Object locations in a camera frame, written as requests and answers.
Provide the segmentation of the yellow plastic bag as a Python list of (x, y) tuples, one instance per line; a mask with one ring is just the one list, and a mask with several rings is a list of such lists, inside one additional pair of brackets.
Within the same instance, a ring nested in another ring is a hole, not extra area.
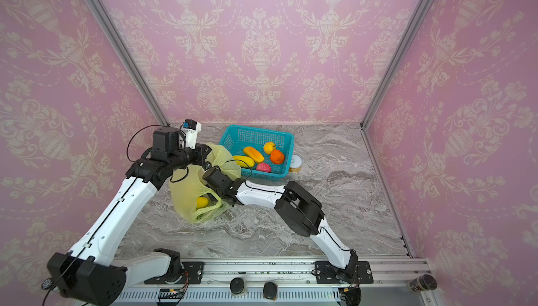
[[(233, 161), (232, 154), (223, 146), (209, 143), (212, 151), (207, 161), (218, 166), (232, 180), (241, 177), (240, 166)], [(186, 170), (175, 170), (170, 180), (170, 194), (179, 216), (191, 224), (211, 221), (231, 208), (212, 189), (203, 182), (204, 169), (201, 166), (189, 165)], [(196, 209), (196, 198), (205, 196), (210, 199), (207, 207)]]

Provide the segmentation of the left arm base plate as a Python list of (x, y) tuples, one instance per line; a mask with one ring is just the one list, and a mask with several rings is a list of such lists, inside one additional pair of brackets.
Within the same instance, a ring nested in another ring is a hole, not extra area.
[(204, 262), (202, 261), (182, 261), (182, 266), (179, 271), (179, 274), (174, 274), (171, 277), (166, 275), (160, 277), (154, 277), (147, 279), (145, 285), (157, 285), (157, 284), (167, 284), (167, 285), (184, 285), (185, 283), (198, 285), (201, 283), (203, 278), (203, 269)]

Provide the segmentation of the yellow toy fruit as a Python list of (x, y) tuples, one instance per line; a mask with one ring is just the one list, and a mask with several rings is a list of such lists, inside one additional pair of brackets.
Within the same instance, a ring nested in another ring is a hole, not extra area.
[(248, 156), (233, 156), (234, 161), (242, 168), (253, 169), (256, 167), (255, 161)]

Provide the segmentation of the orange-yellow toy mango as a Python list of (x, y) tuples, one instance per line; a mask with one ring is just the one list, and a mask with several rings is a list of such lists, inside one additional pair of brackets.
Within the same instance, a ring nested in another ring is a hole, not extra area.
[(247, 146), (243, 149), (243, 153), (250, 157), (256, 164), (263, 163), (265, 161), (265, 157), (254, 147)]

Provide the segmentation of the orange toy fruit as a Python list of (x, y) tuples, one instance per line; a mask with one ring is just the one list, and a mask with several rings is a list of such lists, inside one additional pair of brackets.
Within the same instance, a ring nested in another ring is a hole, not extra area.
[(270, 161), (273, 164), (283, 164), (285, 161), (285, 155), (280, 150), (273, 150), (270, 154)]

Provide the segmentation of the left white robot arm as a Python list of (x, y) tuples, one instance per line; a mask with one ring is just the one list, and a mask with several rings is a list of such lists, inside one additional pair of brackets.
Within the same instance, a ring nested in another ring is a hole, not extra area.
[(131, 164), (117, 194), (89, 231), (65, 253), (47, 263), (50, 278), (41, 287), (84, 305), (111, 305), (136, 284), (155, 279), (173, 284), (187, 278), (181, 255), (156, 249), (125, 262), (114, 260), (120, 242), (141, 210), (175, 170), (204, 165), (211, 148), (197, 142), (202, 125), (185, 120), (180, 128), (158, 125), (153, 144)]

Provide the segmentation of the pink toy fruit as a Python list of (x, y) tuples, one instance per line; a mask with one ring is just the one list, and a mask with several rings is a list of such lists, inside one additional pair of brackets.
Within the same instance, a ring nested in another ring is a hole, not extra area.
[(272, 167), (267, 163), (259, 163), (256, 166), (256, 171), (262, 171), (262, 172), (266, 172), (266, 173), (271, 173), (272, 172)]

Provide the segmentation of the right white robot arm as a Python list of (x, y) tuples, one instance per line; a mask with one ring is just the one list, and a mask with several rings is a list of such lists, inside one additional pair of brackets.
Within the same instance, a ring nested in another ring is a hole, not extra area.
[(232, 180), (217, 166), (205, 171), (203, 183), (230, 205), (275, 210), (293, 232), (310, 238), (319, 247), (340, 281), (358, 283), (356, 251), (340, 240), (329, 225), (322, 203), (299, 183), (268, 186), (242, 178)]

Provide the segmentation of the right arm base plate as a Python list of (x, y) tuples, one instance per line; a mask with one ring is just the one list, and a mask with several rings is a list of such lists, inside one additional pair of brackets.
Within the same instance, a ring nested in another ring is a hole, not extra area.
[(318, 284), (372, 284), (373, 271), (368, 261), (359, 261), (353, 269), (340, 269), (328, 261), (315, 262), (311, 273), (316, 277)]

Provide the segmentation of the small yellow toy lemon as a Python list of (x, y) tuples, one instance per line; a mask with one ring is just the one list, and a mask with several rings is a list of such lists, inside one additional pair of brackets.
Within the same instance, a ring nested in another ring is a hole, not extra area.
[(267, 142), (267, 143), (265, 143), (264, 146), (263, 146), (263, 151), (264, 151), (265, 154), (267, 154), (267, 155), (270, 156), (271, 153), (272, 153), (276, 148), (277, 148), (277, 147), (276, 147), (276, 144), (275, 144), (275, 143), (273, 143), (273, 142)]

